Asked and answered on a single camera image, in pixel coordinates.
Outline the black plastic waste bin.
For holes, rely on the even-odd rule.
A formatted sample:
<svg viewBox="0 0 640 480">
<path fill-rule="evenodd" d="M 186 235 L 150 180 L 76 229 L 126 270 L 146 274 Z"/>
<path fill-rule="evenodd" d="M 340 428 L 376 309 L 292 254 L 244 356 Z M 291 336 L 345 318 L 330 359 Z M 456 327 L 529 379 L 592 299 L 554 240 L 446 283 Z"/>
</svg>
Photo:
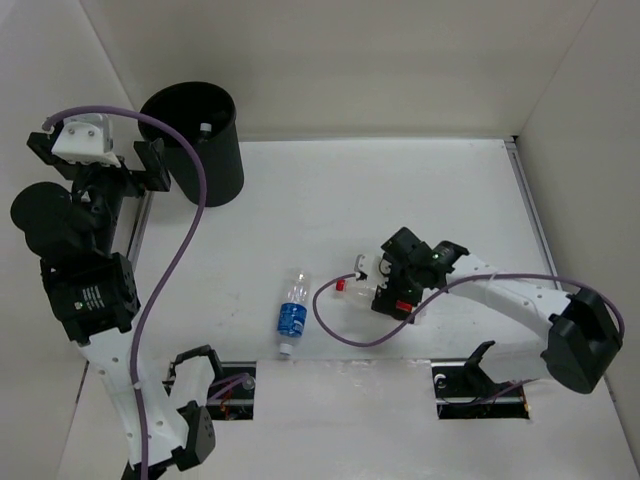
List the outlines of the black plastic waste bin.
<svg viewBox="0 0 640 480">
<path fill-rule="evenodd" d="M 236 106 L 226 90 L 202 81 L 174 84 L 151 96 L 141 112 L 174 128 L 194 148 L 206 176 L 206 206 L 222 206 L 238 196 L 244 186 L 244 170 L 236 129 Z M 197 145 L 203 122 L 212 125 L 212 137 L 206 144 Z M 138 128 L 147 141 L 163 139 L 167 169 L 186 198 L 196 204 L 199 180 L 188 153 L 163 131 L 142 122 Z"/>
</svg>

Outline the right aluminium frame rail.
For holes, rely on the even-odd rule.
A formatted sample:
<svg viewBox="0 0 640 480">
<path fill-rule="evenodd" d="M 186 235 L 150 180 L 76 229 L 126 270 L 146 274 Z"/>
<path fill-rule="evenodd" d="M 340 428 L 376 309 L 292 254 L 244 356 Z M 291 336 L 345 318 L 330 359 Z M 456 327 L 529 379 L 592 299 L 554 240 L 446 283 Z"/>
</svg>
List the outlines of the right aluminium frame rail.
<svg viewBox="0 0 640 480">
<path fill-rule="evenodd" d="M 506 152 L 509 156 L 510 163 L 512 166 L 512 170 L 514 172 L 516 182 L 518 184 L 521 197 L 524 201 L 525 210 L 527 212 L 529 222 L 533 228 L 534 236 L 536 238 L 536 242 L 538 245 L 539 252 L 543 257 L 543 261 L 545 264 L 545 270 L 547 273 L 556 275 L 557 269 L 551 254 L 549 244 L 532 196 L 532 191 L 530 189 L 529 183 L 527 181 L 524 167 L 519 155 L 519 151 L 516 145 L 515 138 L 509 138 L 504 141 L 504 145 L 506 147 Z"/>
</svg>

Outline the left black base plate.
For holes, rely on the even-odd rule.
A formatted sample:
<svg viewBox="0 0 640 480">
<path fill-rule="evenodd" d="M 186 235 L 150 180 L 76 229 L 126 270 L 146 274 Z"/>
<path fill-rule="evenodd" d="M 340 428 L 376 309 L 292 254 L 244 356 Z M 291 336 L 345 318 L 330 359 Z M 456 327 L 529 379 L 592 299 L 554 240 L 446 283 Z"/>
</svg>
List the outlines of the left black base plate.
<svg viewBox="0 0 640 480">
<path fill-rule="evenodd" d="M 245 421 L 254 417 L 257 364 L 228 362 L 224 375 L 209 387 L 207 408 L 214 421 Z"/>
</svg>

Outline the red-capped red-label bottle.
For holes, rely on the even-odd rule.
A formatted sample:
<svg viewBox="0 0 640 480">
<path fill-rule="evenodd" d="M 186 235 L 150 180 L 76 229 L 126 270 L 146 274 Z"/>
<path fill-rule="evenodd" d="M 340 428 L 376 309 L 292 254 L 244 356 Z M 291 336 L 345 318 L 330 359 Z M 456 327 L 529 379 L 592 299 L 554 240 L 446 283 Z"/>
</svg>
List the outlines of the red-capped red-label bottle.
<svg viewBox="0 0 640 480">
<path fill-rule="evenodd" d="M 397 321 L 404 321 L 419 306 L 423 293 L 402 293 L 353 278 L 338 280 L 337 298 Z"/>
</svg>

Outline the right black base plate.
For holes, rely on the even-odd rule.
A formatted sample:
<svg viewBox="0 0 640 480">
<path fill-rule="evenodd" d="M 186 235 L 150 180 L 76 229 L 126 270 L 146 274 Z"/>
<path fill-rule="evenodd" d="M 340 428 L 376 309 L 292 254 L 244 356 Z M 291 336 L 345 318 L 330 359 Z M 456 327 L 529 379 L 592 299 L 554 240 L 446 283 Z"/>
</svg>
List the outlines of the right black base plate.
<svg viewBox="0 0 640 480">
<path fill-rule="evenodd" d="M 529 419 L 527 381 L 496 383 L 464 361 L 434 362 L 431 372 L 440 420 Z"/>
</svg>

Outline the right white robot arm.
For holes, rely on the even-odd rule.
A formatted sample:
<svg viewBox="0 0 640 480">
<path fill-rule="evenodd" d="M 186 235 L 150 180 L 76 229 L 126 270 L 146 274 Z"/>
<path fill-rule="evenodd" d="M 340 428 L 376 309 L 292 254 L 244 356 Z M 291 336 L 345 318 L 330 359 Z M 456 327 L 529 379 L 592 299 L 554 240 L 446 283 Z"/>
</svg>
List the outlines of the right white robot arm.
<svg viewBox="0 0 640 480">
<path fill-rule="evenodd" d="M 464 384 L 483 396 L 511 382 L 551 378 L 591 393 L 621 350 L 620 311 L 603 294 L 575 282 L 575 292 L 546 287 L 550 276 L 501 273 L 465 247 L 430 247 L 406 227 L 381 246 L 382 283 L 373 308 L 393 316 L 406 303 L 419 312 L 444 294 L 479 303 L 535 335 L 513 346 L 481 343 L 466 359 Z"/>
</svg>

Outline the blue-label clear bottle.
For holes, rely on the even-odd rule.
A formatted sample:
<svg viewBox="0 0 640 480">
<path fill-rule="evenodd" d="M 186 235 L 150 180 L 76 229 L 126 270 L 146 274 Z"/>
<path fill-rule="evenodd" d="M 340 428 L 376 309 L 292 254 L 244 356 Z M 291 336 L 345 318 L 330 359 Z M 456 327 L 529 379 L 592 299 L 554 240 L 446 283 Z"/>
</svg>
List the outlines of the blue-label clear bottle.
<svg viewBox="0 0 640 480">
<path fill-rule="evenodd" d="M 276 335 L 281 357 L 291 357 L 301 340 L 308 315 L 311 278 L 304 270 L 294 270 L 282 290 Z"/>
</svg>

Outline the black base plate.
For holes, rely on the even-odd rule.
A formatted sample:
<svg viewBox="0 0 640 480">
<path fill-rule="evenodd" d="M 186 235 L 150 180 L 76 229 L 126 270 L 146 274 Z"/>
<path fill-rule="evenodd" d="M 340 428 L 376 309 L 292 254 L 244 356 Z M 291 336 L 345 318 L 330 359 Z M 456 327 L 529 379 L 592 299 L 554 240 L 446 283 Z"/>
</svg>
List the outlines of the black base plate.
<svg viewBox="0 0 640 480">
<path fill-rule="evenodd" d="M 527 381 L 496 383 L 464 361 L 434 362 L 431 372 L 440 420 L 529 419 Z"/>
<path fill-rule="evenodd" d="M 207 408 L 214 421 L 245 421 L 254 417 L 257 364 L 228 362 L 224 375 L 209 387 Z"/>
</svg>

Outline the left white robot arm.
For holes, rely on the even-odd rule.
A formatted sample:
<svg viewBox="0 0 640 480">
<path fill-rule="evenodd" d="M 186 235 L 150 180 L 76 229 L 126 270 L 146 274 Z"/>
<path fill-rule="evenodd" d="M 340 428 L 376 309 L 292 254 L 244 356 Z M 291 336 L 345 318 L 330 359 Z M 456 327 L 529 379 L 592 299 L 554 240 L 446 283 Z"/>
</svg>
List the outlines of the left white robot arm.
<svg viewBox="0 0 640 480">
<path fill-rule="evenodd" d="M 127 479 L 156 479 L 168 468 L 201 465 L 214 450 L 207 400 L 224 373 L 203 345 L 179 354 L 162 379 L 134 345 L 141 304 L 132 264 L 112 248 L 122 202 L 171 181 L 161 141 L 138 141 L 143 169 L 128 169 L 111 142 L 90 128 L 32 133 L 28 147 L 71 182 L 39 182 L 13 201 L 11 218 L 40 260 L 44 290 L 70 341 L 98 372 L 122 421 L 129 449 Z"/>
</svg>

